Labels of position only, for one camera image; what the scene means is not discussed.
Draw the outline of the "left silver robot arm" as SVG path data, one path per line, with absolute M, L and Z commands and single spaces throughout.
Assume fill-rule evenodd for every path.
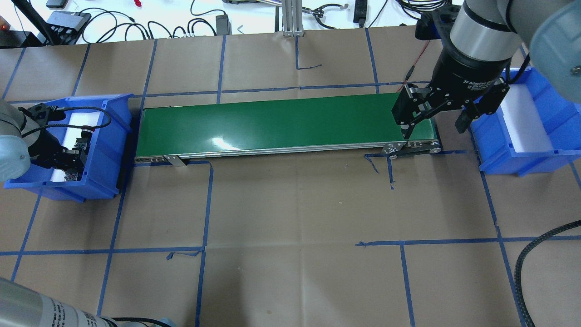
M 52 181 L 79 181 L 84 173 L 94 128 L 82 130 L 71 149 L 61 145 L 50 128 L 69 128 L 61 124 L 66 108 L 44 103 L 28 109 L 1 100 L 0 169 L 1 181 L 20 178 L 32 165 L 60 170 Z

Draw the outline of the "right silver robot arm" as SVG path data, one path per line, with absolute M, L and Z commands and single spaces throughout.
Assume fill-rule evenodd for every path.
M 423 13 L 416 39 L 443 49 L 428 86 L 406 84 L 392 108 L 403 138 L 443 111 L 461 110 L 459 133 L 495 113 L 511 83 L 502 71 L 522 44 L 552 87 L 580 102 L 580 16 L 578 0 L 465 0 Z

